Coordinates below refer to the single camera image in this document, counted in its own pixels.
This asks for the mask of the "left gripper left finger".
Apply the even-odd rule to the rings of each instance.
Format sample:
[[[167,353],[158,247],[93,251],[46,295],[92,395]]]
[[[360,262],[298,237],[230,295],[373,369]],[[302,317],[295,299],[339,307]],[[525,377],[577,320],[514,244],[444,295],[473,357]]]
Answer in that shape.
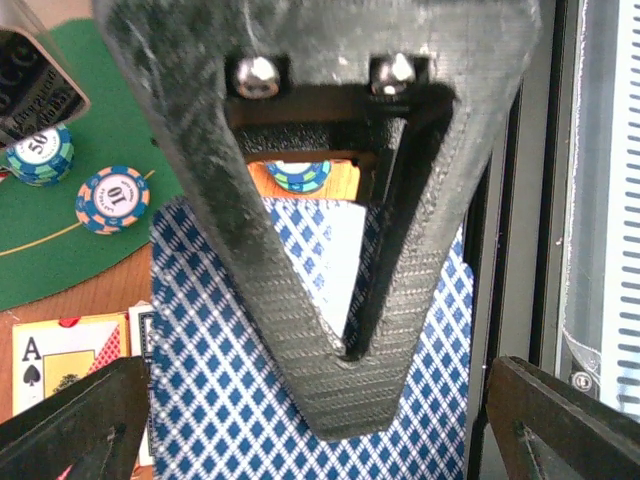
[[[147,424],[149,370],[119,358],[1,424],[3,479],[129,479]]]

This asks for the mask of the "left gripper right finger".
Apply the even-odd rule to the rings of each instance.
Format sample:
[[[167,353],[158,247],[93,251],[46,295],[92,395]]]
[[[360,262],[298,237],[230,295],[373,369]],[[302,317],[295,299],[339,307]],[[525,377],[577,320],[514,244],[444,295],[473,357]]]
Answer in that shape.
[[[521,358],[492,363],[486,412],[510,479],[639,477],[639,424]]]

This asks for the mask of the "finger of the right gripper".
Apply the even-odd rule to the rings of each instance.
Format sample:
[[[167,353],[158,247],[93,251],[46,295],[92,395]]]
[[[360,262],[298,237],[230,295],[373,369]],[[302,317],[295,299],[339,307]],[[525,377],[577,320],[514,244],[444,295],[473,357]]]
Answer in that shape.
[[[427,309],[541,30],[536,1],[96,1],[93,17],[301,415],[396,414]],[[339,166],[375,228],[354,273],[286,253],[249,165]]]

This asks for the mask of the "grey card deck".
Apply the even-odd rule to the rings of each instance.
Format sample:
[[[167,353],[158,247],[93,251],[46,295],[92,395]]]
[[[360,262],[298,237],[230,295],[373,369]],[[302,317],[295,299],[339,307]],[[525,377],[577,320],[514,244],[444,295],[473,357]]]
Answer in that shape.
[[[151,227],[151,413],[158,479],[460,479],[474,278],[456,237],[399,409],[382,432],[325,442],[298,413],[188,202]]]

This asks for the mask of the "green blue chip stack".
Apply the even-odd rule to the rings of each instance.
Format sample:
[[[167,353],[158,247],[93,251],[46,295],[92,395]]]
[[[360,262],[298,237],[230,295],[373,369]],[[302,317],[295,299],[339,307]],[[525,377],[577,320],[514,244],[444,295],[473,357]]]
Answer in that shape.
[[[332,165],[328,160],[298,163],[272,161],[266,163],[266,169],[284,190],[297,194],[311,194],[323,188]]]

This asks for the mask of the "blue backed playing card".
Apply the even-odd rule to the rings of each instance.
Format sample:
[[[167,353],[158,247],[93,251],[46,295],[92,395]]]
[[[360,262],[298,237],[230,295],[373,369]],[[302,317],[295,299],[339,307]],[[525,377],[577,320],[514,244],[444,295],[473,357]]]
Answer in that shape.
[[[333,333],[342,336],[367,209],[330,199],[265,198],[263,203],[312,302]]]

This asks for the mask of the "green blue poker chip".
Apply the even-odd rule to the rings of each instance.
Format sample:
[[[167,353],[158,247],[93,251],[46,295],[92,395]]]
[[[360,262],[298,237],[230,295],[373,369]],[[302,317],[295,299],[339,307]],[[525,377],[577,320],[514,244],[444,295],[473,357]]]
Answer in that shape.
[[[70,130],[59,124],[8,148],[6,160],[21,182],[45,187],[58,184],[70,173],[74,151]]]

